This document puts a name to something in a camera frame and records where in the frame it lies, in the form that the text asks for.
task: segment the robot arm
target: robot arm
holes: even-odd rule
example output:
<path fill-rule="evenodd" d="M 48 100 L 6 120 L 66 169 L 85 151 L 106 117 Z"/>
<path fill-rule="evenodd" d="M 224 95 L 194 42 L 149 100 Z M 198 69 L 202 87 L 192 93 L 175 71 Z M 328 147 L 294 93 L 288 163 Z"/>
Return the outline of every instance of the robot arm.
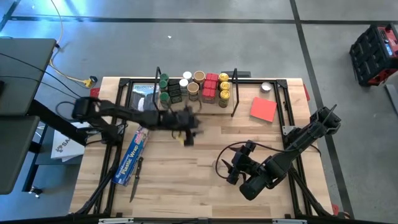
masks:
<path fill-rule="evenodd" d="M 256 147 L 255 142 L 249 141 L 245 146 L 241 146 L 232 159 L 233 165 L 227 165 L 229 167 L 227 181 L 236 184 L 240 173 L 250 175 L 239 188 L 248 200 L 256 198 L 265 187 L 273 189 L 285 178 L 293 160 L 306 148 L 318 138 L 337 132 L 341 120 L 333 113 L 334 108 L 335 106 L 331 110 L 326 107 L 319 109 L 311 116 L 310 124 L 304 128 L 295 128 L 286 136 L 290 144 L 285 152 L 270 156 L 262 163 L 249 157 Z"/>
<path fill-rule="evenodd" d="M 149 130 L 185 131 L 187 144 L 193 144 L 191 129 L 197 128 L 200 121 L 192 112 L 191 107 L 179 111 L 138 111 L 116 106 L 108 100 L 99 100 L 93 97 L 81 97 L 76 100 L 72 112 L 72 118 L 80 122 L 87 121 L 92 127 L 101 131 L 103 141 L 106 143 L 117 143 L 120 141 L 118 127 L 108 124 L 102 116 L 112 116 L 139 123 L 143 128 Z"/>

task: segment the concrete floor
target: concrete floor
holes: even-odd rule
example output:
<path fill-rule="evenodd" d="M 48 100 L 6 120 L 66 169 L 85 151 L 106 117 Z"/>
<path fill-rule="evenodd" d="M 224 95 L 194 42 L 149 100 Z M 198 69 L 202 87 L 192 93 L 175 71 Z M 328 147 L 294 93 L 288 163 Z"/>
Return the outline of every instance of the concrete floor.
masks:
<path fill-rule="evenodd" d="M 104 76 L 150 77 L 156 66 L 175 76 L 186 70 L 221 71 L 237 67 L 251 71 L 252 77 L 303 78 L 312 99 L 312 112 L 320 106 L 319 100 L 314 100 L 317 92 L 325 106 L 338 104 L 335 113 L 343 125 L 333 139 L 355 218 L 397 222 L 398 173 L 394 162 L 398 158 L 398 116 L 382 86 L 361 88 L 356 84 L 348 55 L 351 44 L 369 26 L 364 24 L 398 21 L 396 0 L 135 0 L 117 4 L 111 0 L 54 1 L 63 16 L 268 20 L 262 24 L 64 22 L 63 52 L 57 55 L 55 64 L 67 74 L 80 78 L 95 75 L 99 80 Z M 302 36 L 297 32 L 291 2 L 296 3 L 298 15 L 305 23 Z M 7 12 L 11 4 L 12 1 L 2 1 L 0 13 Z M 59 22 L 18 19 L 42 15 L 57 15 L 50 1 L 22 0 L 12 13 L 16 20 L 11 18 L 0 36 L 57 39 Z M 309 24 L 311 21 L 352 24 L 315 25 Z M 302 51 L 303 38 L 308 58 Z M 308 74 L 311 69 L 315 79 Z M 65 90 L 51 77 L 45 75 L 44 81 Z M 89 94 L 73 82 L 63 81 L 78 94 Z M 387 83 L 398 86 L 398 77 L 391 77 Z M 44 85 L 36 98 L 52 110 L 59 101 L 70 100 Z M 67 106 L 62 108 L 65 116 L 70 110 Z M 332 161 L 323 139 L 320 150 L 331 200 L 341 207 Z M 29 159 L 28 156 L 13 193 L 0 196 L 0 220 L 68 212 L 78 166 L 42 166 L 34 185 L 56 190 L 36 200 L 20 192 Z M 25 209 L 17 210 L 21 205 Z"/>

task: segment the jar lid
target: jar lid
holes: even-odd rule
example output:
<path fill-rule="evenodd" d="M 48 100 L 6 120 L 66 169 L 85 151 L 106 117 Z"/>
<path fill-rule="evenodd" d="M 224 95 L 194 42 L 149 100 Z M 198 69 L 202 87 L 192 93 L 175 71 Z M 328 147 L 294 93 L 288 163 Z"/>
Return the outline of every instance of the jar lid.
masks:
<path fill-rule="evenodd" d="M 228 100 L 229 99 L 229 91 L 228 90 L 221 91 L 220 97 L 223 100 Z"/>
<path fill-rule="evenodd" d="M 197 83 L 189 83 L 187 88 L 192 94 L 195 94 L 197 91 L 199 91 L 199 85 Z"/>
<path fill-rule="evenodd" d="M 159 82 L 159 86 L 160 86 L 161 88 L 166 88 L 166 87 L 167 87 L 167 81 L 166 81 L 166 80 L 161 80 L 161 81 Z"/>
<path fill-rule="evenodd" d="M 222 83 L 220 84 L 220 87 L 221 87 L 223 90 L 229 90 L 229 82 L 222 82 Z"/>
<path fill-rule="evenodd" d="M 193 78 L 198 81 L 205 79 L 205 73 L 203 71 L 197 71 L 193 74 Z"/>
<path fill-rule="evenodd" d="M 163 93 L 161 93 L 160 94 L 160 100 L 161 101 L 167 101 L 167 100 L 169 100 L 169 94 L 168 93 L 166 93 L 166 92 L 163 92 Z"/>
<path fill-rule="evenodd" d="M 184 78 L 180 80 L 180 86 L 187 87 L 187 85 L 188 85 L 188 80 Z"/>
<path fill-rule="evenodd" d="M 184 72 L 184 73 L 182 74 L 182 77 L 183 77 L 183 78 L 186 78 L 186 79 L 191 79 L 191 78 L 192 78 L 192 73 L 190 73 L 190 72 Z"/>
<path fill-rule="evenodd" d="M 160 80 L 168 80 L 169 79 L 169 75 L 166 73 L 162 73 L 160 74 Z"/>
<path fill-rule="evenodd" d="M 221 74 L 219 75 L 218 78 L 219 78 L 222 82 L 227 82 L 228 79 L 229 79 L 229 76 L 228 76 L 228 74 L 226 74 L 226 73 L 221 73 Z"/>

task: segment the white lid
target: white lid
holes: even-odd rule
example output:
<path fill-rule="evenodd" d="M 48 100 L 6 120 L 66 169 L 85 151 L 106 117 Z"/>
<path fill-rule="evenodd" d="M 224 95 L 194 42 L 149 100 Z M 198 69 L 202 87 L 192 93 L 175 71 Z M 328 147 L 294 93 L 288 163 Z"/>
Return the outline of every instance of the white lid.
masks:
<path fill-rule="evenodd" d="M 186 78 L 186 79 L 191 79 L 192 78 L 192 73 L 190 72 L 184 72 L 182 74 L 182 77 Z"/>
<path fill-rule="evenodd" d="M 186 80 L 184 78 L 180 80 L 180 86 L 186 87 L 187 85 L 188 85 L 188 80 Z"/>

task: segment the wooden table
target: wooden table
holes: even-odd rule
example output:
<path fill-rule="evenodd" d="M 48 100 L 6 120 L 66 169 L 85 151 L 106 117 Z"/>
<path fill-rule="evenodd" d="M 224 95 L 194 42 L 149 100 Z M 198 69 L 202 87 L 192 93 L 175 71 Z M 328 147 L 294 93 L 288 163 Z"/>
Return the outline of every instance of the wooden table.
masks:
<path fill-rule="evenodd" d="M 120 77 L 104 77 L 99 98 L 115 101 L 119 79 Z M 310 112 L 303 82 L 299 78 L 290 78 L 287 79 L 287 83 L 295 124 L 305 126 L 309 123 Z M 219 114 L 199 116 L 203 122 L 201 129 L 204 130 L 204 134 L 195 138 L 193 147 L 182 147 L 171 138 L 169 131 L 151 132 L 142 154 L 144 162 L 134 200 L 129 203 L 134 179 L 127 187 L 117 185 L 112 214 L 123 212 L 124 217 L 151 218 L 282 218 L 286 213 L 293 215 L 287 178 L 274 189 L 264 189 L 258 197 L 248 201 L 239 191 L 242 180 L 239 180 L 237 185 L 231 185 L 215 173 L 217 155 L 222 148 L 233 142 L 251 139 L 283 149 L 277 113 L 273 123 L 249 116 L 252 99 L 255 96 L 275 101 L 273 91 L 265 94 L 259 91 L 259 85 L 240 84 L 240 103 L 235 116 L 233 118 L 230 115 Z M 288 124 L 287 114 L 285 111 L 284 113 L 285 122 Z M 124 137 L 122 157 L 136 128 L 137 124 L 129 123 Z M 97 187 L 105 147 L 100 143 L 86 147 L 70 206 L 71 212 L 77 211 Z M 251 157 L 256 161 L 263 161 L 274 153 L 258 146 Z M 232 151 L 226 151 L 222 158 L 230 161 L 232 156 Z M 309 189 L 331 213 L 331 202 L 319 153 L 308 148 L 302 154 L 302 160 Z M 221 174 L 225 175 L 225 166 L 220 167 Z M 298 186 L 297 189 L 300 208 L 304 212 L 302 194 Z M 107 195 L 106 189 L 101 210 L 106 205 Z"/>

